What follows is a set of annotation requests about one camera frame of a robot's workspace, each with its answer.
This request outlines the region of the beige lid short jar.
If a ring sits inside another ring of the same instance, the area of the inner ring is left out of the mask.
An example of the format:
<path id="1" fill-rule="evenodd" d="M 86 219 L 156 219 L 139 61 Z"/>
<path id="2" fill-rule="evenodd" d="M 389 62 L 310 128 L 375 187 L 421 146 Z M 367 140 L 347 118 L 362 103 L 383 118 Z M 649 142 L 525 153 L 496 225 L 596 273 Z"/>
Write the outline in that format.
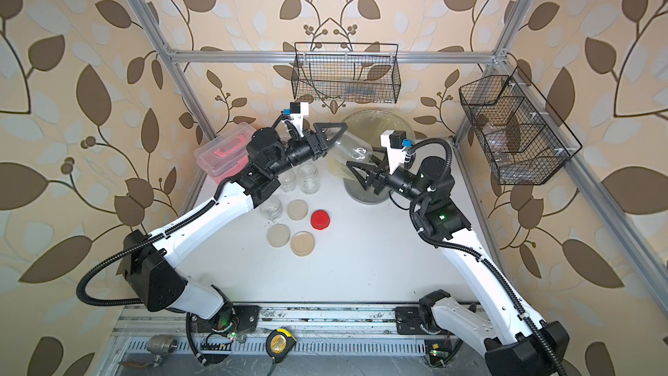
<path id="1" fill-rule="evenodd" d="M 278 177 L 280 182 L 280 189 L 285 193 L 291 193 L 297 188 L 297 174 L 294 170 L 283 172 Z"/>

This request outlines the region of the red jar lid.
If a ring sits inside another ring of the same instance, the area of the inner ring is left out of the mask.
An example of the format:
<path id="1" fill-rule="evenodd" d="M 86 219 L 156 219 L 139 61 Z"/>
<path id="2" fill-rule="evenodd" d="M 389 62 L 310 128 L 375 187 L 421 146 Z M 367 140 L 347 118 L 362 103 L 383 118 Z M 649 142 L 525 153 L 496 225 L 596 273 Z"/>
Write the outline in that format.
<path id="1" fill-rule="evenodd" d="M 316 210 L 311 214 L 311 227 L 318 231 L 323 231 L 331 224 L 331 217 L 325 210 Z"/>

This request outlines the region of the ribbed glass jar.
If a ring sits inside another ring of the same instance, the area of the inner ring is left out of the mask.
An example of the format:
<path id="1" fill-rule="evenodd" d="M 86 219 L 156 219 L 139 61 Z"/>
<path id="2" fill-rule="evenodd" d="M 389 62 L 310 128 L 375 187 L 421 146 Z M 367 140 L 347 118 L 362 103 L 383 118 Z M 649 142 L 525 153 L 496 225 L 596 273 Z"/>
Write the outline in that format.
<path id="1" fill-rule="evenodd" d="M 284 207 L 278 197 L 271 196 L 264 203 L 262 203 L 262 205 L 259 207 L 259 210 L 264 218 L 269 220 L 277 220 L 282 216 Z"/>

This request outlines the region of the cream tall jar lid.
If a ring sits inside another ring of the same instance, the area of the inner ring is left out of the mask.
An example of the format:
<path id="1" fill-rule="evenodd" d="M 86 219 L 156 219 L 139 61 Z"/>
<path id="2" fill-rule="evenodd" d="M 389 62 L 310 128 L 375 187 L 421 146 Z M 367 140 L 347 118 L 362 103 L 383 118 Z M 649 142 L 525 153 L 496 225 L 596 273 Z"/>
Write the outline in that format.
<path id="1" fill-rule="evenodd" d="M 288 226 L 276 224 L 268 230 L 266 239 L 270 246 L 280 248 L 290 242 L 291 236 L 292 234 Z"/>

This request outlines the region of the tan short jar lid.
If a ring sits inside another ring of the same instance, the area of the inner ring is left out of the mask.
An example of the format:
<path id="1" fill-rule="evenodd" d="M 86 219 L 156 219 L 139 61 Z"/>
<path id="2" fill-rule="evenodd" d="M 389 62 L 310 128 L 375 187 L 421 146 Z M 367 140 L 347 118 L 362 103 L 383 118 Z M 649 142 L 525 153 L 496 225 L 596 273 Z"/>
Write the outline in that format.
<path id="1" fill-rule="evenodd" d="M 315 249 L 315 245 L 315 238 L 308 232 L 296 233 L 291 240 L 292 252 L 299 257 L 310 255 Z"/>

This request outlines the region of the red lid tea jar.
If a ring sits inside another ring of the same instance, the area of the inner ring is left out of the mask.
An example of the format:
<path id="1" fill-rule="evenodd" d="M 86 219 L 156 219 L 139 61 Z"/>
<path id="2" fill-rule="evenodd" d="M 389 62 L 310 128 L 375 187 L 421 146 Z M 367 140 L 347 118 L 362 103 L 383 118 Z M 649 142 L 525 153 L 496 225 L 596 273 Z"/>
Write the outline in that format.
<path id="1" fill-rule="evenodd" d="M 335 142 L 329 155 L 337 162 L 345 165 L 347 162 L 368 164 L 372 160 L 372 146 L 350 132 L 344 132 Z"/>

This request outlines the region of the beige lid tall jar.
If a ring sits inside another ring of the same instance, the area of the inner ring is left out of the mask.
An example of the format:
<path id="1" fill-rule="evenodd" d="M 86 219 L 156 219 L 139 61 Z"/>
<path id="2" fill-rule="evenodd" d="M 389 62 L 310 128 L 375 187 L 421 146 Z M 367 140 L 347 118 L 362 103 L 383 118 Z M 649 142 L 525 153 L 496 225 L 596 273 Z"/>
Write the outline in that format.
<path id="1" fill-rule="evenodd" d="M 318 167 L 312 162 L 306 162 L 297 168 L 297 179 L 302 193 L 314 194 L 320 189 Z"/>

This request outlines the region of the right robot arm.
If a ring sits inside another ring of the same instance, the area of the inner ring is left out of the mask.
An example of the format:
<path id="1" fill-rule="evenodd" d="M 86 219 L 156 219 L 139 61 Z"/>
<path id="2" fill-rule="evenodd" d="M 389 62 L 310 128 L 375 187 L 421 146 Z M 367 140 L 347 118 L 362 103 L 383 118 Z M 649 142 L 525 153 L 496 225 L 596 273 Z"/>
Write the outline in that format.
<path id="1" fill-rule="evenodd" d="M 547 322 L 504 276 L 483 248 L 471 222 L 452 201 L 453 149 L 445 139 L 380 147 L 384 158 L 346 166 L 363 188 L 389 189 L 409 200 L 417 236 L 442 252 L 471 288 L 487 317 L 461 306 L 443 290 L 419 301 L 426 332 L 454 334 L 485 359 L 493 375 L 564 375 L 570 337 Z"/>

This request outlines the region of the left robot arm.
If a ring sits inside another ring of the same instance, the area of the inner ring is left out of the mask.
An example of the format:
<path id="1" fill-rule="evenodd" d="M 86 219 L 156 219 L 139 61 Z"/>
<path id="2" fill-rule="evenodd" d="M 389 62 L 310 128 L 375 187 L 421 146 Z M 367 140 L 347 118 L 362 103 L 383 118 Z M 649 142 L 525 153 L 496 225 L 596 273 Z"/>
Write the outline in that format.
<path id="1" fill-rule="evenodd" d="M 224 294 L 213 285 L 205 287 L 190 280 L 177 268 L 207 238 L 266 202 L 280 187 L 280 174 L 326 156 L 347 130 L 345 123 L 316 123 L 298 132 L 291 116 L 282 114 L 278 119 L 288 127 L 290 140 L 283 142 L 274 126 L 255 131 L 245 146 L 248 162 L 239 173 L 222 180 L 212 197 L 170 224 L 148 234 L 130 233 L 123 251 L 81 278 L 78 299 L 89 306 L 143 305 L 150 312 L 174 310 L 204 320 L 219 314 L 229 302 Z M 123 267 L 123 277 L 135 297 L 90 296 L 87 285 L 116 262 Z"/>

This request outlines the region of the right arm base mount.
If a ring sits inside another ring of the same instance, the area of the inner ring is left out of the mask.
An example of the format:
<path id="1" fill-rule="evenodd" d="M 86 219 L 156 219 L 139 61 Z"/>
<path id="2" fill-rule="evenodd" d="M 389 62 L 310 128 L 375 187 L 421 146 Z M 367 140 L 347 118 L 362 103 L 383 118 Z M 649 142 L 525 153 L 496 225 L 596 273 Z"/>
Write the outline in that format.
<path id="1" fill-rule="evenodd" d="M 396 329 L 399 335 L 447 335 L 447 330 L 439 327 L 431 311 L 440 300 L 451 300 L 445 290 L 430 292 L 419 299 L 416 306 L 398 306 L 394 309 Z"/>

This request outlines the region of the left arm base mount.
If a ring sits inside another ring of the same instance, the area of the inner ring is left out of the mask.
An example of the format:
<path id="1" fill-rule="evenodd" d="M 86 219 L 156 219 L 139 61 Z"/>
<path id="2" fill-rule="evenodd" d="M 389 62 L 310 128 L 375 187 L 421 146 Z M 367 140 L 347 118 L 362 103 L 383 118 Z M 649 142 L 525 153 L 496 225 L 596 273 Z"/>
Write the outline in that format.
<path id="1" fill-rule="evenodd" d="M 233 332 L 252 332 L 259 323 L 260 306 L 225 304 L 221 312 L 205 320 L 198 315 L 186 313 L 186 323 L 194 325 L 194 332 L 214 332 L 229 335 Z"/>

